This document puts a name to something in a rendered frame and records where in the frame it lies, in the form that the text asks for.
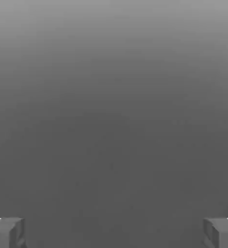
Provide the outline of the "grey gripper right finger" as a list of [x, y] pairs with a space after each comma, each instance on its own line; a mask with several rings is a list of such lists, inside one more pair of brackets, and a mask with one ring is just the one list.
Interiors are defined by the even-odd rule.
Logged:
[[228, 248], [228, 217], [204, 218], [203, 233], [206, 248]]

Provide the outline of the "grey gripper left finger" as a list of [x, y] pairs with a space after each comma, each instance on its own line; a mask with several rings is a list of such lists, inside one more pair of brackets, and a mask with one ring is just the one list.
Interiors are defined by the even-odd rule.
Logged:
[[0, 217], [0, 248], [26, 248], [24, 218]]

